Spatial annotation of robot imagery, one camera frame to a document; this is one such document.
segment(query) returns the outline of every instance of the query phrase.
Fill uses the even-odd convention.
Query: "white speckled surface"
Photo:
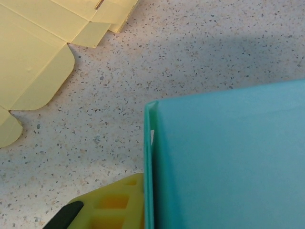
[[[142,110],[163,97],[305,76],[301,0],[142,0],[120,34],[71,46],[75,70],[0,149],[0,228],[42,228],[142,166]]]

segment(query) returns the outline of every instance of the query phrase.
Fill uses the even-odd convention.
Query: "teal plastic box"
[[[146,229],[303,229],[305,81],[147,104],[144,160]]]

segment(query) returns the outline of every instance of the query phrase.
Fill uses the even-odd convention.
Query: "yellow cardboard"
[[[9,110],[47,104],[74,67],[67,43],[95,48],[138,0],[0,0],[0,147],[21,134]]]

